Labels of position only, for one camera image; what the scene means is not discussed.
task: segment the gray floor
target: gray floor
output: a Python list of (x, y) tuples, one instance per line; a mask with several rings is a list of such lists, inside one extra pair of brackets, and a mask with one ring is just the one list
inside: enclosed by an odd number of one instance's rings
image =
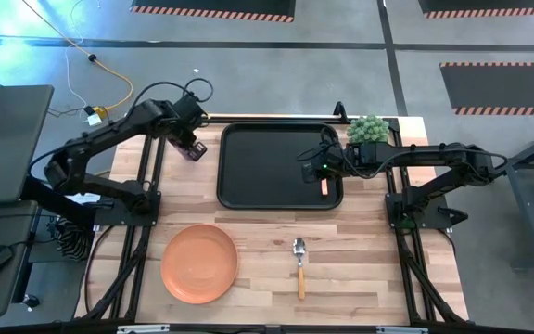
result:
[[(63, 32), (78, 36), (69, 19), (75, 1), (39, 0), (38, 4)], [(534, 45), (534, 16), (424, 19), (417, 0), (387, 0), (386, 4), (397, 44)], [(129, 0), (101, 0), (98, 9), (96, 0), (86, 0), (77, 6), (75, 22), (84, 38), (100, 40), (384, 43), (376, 0), (298, 0), (292, 24), (131, 14), (129, 5)], [(57, 38), (14, 0), (0, 0), (0, 36)], [(384, 50), (91, 50), (131, 78), (136, 91), (158, 80), (210, 79), (216, 87), (205, 106), (210, 112), (329, 114), (342, 100), (351, 114), (397, 115)], [(0, 45), (0, 84), (52, 84), (56, 88), (53, 108), (79, 107), (80, 101), (67, 88), (63, 53), (61, 47), (29, 47), (21, 40), (6, 40)], [(123, 82), (94, 68), (78, 51), (69, 54), (73, 86), (89, 103), (110, 104), (126, 92)], [(534, 61), (534, 53), (401, 51), (397, 61), (407, 111), (425, 118), (431, 143), (460, 141), (512, 155), (534, 140), (534, 116), (453, 115), (439, 72), (443, 61)], [(149, 96), (165, 99), (178, 94), (159, 88)], [(115, 117), (120, 117), (124, 109), (116, 112)], [(77, 116), (49, 116), (36, 154), (91, 129)], [(90, 170), (110, 168), (112, 154), (96, 157)], [(42, 165), (37, 166), (36, 172), (41, 169)], [(467, 222), (455, 228), (454, 240), (471, 319), (482, 325), (534, 329), (534, 271), (510, 268), (511, 261), (533, 249), (507, 180), (460, 189), (449, 195), (449, 203), (470, 214)], [(0, 326), (68, 319), (82, 270), (74, 263), (43, 264), (29, 286), (43, 307), (28, 316), (23, 309), (10, 308)], [(63, 287), (66, 294), (59, 297), (55, 287)]]

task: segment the black tray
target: black tray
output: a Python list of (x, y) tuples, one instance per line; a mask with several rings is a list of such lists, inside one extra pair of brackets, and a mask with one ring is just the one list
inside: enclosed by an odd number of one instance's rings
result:
[(218, 200), (230, 209), (329, 210), (343, 199), (343, 181), (302, 181), (299, 153), (317, 147), (323, 123), (232, 123), (223, 130), (218, 169)]

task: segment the plate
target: plate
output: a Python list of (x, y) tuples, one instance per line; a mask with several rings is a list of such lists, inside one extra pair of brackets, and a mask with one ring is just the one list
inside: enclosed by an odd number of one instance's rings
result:
[(192, 225), (166, 246), (160, 272), (164, 286), (182, 302), (201, 304), (222, 296), (238, 272), (238, 251), (215, 225)]

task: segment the wooden table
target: wooden table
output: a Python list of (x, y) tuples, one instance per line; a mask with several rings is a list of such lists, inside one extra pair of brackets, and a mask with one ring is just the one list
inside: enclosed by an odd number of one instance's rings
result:
[[(424, 121), (399, 118), (403, 145), (426, 145)], [(147, 252), (137, 322), (216, 324), (403, 325), (408, 324), (394, 233), (389, 230), (383, 198), (385, 176), (373, 180), (345, 178), (345, 197), (331, 211), (232, 211), (216, 198), (219, 146), (225, 125), (196, 130), (208, 147), (198, 162), (186, 161), (167, 145), (160, 178), (159, 223)], [(336, 126), (345, 143), (345, 126)], [(142, 136), (119, 145), (111, 179), (135, 179), (144, 143)], [(149, 166), (151, 175), (153, 166)], [(433, 168), (409, 168), (413, 185), (435, 177)], [(189, 305), (164, 287), (159, 268), (170, 239), (192, 224), (215, 224), (235, 241), (240, 269), (234, 285), (217, 301)], [(91, 304), (117, 275), (125, 228), (115, 228), (102, 245), (90, 273)], [(297, 293), (297, 261), (292, 242), (302, 236), (306, 299)], [(423, 230), (427, 271), (453, 310), (467, 318), (456, 262), (449, 242), (438, 231)], [(424, 314), (415, 284), (418, 310)], [(128, 304), (131, 281), (123, 294)], [(76, 315), (84, 313), (83, 299)]]

